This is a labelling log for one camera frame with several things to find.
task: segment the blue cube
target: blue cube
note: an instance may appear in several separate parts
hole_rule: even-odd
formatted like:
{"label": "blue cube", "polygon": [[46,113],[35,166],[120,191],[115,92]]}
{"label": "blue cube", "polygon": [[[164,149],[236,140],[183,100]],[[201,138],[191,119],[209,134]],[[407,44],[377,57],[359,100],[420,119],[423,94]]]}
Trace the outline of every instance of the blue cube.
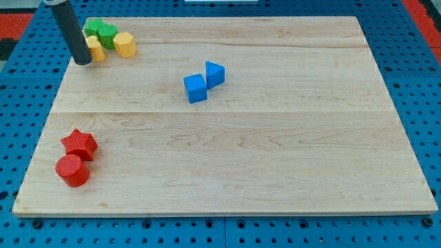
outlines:
{"label": "blue cube", "polygon": [[210,61],[205,62],[205,72],[207,75],[207,89],[212,89],[225,82],[225,67]]}
{"label": "blue cube", "polygon": [[189,103],[207,100],[207,84],[202,74],[185,77],[184,87]]}

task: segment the black pole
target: black pole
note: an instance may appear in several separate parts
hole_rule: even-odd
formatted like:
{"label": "black pole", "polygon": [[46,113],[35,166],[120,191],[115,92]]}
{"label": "black pole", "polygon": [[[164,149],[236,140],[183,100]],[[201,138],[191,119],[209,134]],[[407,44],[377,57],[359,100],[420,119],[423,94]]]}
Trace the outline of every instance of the black pole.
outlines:
{"label": "black pole", "polygon": [[80,29],[74,8],[69,0],[43,0],[49,5],[50,11],[60,28],[63,38],[68,45],[69,51],[77,65],[87,65],[92,62],[88,45],[85,42]]}

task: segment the yellow block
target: yellow block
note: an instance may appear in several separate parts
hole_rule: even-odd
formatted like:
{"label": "yellow block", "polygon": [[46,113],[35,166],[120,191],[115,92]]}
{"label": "yellow block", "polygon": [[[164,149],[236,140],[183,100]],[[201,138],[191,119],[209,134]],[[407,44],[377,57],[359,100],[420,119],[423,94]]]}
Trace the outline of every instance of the yellow block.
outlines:
{"label": "yellow block", "polygon": [[90,36],[85,40],[85,42],[88,44],[89,51],[92,54],[93,61],[99,62],[105,60],[103,46],[98,41],[98,37]]}
{"label": "yellow block", "polygon": [[123,58],[129,58],[136,54],[135,38],[129,32],[122,32],[113,38],[116,52]]}

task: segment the blue table surface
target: blue table surface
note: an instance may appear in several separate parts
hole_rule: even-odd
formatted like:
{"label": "blue table surface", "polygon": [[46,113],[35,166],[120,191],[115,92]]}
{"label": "blue table surface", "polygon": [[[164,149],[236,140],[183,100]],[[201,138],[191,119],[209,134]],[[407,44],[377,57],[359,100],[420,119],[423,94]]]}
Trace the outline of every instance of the blue table surface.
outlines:
{"label": "blue table surface", "polygon": [[[441,68],[399,0],[71,0],[87,17],[357,16],[438,204]],[[3,247],[441,247],[441,218],[35,219],[10,212],[70,53],[46,6],[0,73],[0,246]]]}

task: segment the green block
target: green block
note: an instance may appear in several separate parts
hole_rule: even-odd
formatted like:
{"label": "green block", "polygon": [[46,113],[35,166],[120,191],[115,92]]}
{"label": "green block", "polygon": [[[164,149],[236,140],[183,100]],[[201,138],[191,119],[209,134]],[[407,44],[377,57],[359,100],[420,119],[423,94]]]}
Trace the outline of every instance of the green block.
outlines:
{"label": "green block", "polygon": [[98,37],[98,41],[101,42],[98,35],[98,29],[101,28],[103,25],[105,25],[105,23],[101,18],[87,21],[84,27],[85,35],[87,37],[96,36]]}
{"label": "green block", "polygon": [[115,44],[113,44],[113,38],[118,34],[118,30],[114,25],[105,24],[98,29],[99,38],[101,44],[106,49],[115,49]]}

